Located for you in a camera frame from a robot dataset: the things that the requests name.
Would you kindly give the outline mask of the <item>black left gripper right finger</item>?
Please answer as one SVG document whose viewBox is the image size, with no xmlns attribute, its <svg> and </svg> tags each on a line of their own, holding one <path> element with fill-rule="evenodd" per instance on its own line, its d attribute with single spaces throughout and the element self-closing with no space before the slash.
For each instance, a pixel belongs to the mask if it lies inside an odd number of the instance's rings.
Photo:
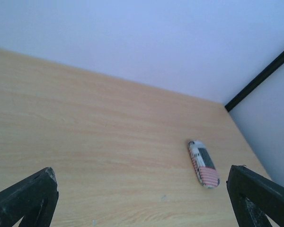
<svg viewBox="0 0 284 227">
<path fill-rule="evenodd" d="M 227 191 L 240 227 L 284 227 L 284 187 L 245 166 L 232 165 Z"/>
</svg>

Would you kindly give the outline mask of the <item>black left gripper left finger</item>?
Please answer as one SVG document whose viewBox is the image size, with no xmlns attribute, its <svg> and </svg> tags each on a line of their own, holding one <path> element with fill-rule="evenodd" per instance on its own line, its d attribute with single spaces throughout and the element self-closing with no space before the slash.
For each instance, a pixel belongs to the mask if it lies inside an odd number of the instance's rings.
<svg viewBox="0 0 284 227">
<path fill-rule="evenodd" d="M 0 192 L 0 227 L 49 227 L 59 199 L 54 170 L 46 167 Z"/>
</svg>

